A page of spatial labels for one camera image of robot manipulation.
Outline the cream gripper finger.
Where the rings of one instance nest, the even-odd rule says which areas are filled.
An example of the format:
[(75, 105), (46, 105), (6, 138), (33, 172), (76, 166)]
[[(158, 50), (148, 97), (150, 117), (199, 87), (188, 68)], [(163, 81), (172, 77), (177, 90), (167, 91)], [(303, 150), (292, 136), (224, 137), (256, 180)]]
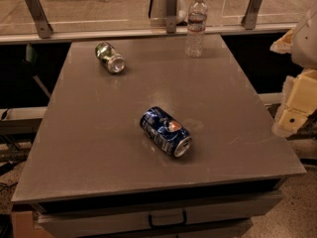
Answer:
[(317, 110), (317, 70), (305, 68), (296, 77), (287, 76), (272, 133), (289, 137), (302, 128)]
[(281, 38), (273, 42), (270, 46), (270, 50), (277, 54), (290, 54), (292, 47), (292, 39), (294, 35), (294, 30), (290, 29)]

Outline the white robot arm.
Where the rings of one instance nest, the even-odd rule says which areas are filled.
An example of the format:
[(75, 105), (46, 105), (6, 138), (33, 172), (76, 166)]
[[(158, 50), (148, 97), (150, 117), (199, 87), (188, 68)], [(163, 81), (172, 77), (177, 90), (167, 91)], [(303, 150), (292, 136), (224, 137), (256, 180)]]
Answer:
[(317, 5), (269, 49), (277, 54), (291, 54), (292, 62), (303, 68), (296, 77), (286, 78), (272, 125), (276, 136), (289, 137), (306, 125), (317, 110)]

